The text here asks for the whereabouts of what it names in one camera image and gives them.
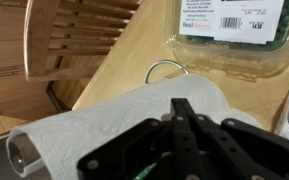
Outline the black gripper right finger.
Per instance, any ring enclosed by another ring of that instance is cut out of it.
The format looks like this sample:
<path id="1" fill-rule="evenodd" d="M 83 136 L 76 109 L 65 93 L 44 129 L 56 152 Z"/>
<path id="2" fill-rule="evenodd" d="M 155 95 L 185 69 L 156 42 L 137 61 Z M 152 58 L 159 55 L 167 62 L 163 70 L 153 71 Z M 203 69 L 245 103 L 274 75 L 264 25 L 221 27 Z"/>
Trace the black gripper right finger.
<path id="1" fill-rule="evenodd" d="M 224 180 L 289 180 L 288 139 L 233 118 L 218 125 L 198 114 L 190 125 Z"/>

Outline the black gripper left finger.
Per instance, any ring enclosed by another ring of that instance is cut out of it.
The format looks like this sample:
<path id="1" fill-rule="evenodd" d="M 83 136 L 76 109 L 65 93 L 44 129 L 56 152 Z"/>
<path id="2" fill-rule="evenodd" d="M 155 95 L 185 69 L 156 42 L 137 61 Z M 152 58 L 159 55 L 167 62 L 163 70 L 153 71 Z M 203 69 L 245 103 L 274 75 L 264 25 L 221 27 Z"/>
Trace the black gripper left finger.
<path id="1" fill-rule="evenodd" d="M 176 180 L 202 180 L 203 170 L 190 120 L 195 112 L 185 98 L 171 100 L 172 153 Z"/>

